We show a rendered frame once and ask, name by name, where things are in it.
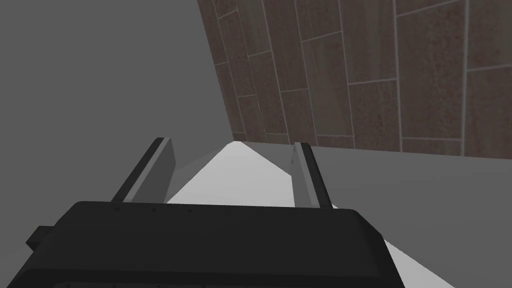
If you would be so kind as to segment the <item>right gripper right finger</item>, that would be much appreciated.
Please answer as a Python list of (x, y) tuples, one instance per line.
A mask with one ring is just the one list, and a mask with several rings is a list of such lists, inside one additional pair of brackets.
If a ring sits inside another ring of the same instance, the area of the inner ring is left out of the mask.
[(306, 142), (293, 145), (291, 180), (295, 207), (333, 208), (312, 147)]

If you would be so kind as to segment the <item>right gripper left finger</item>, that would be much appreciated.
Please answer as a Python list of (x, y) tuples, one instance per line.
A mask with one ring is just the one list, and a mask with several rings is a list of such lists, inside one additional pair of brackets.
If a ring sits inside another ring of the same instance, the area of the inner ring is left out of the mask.
[(157, 137), (111, 201), (164, 203), (175, 168), (171, 138)]

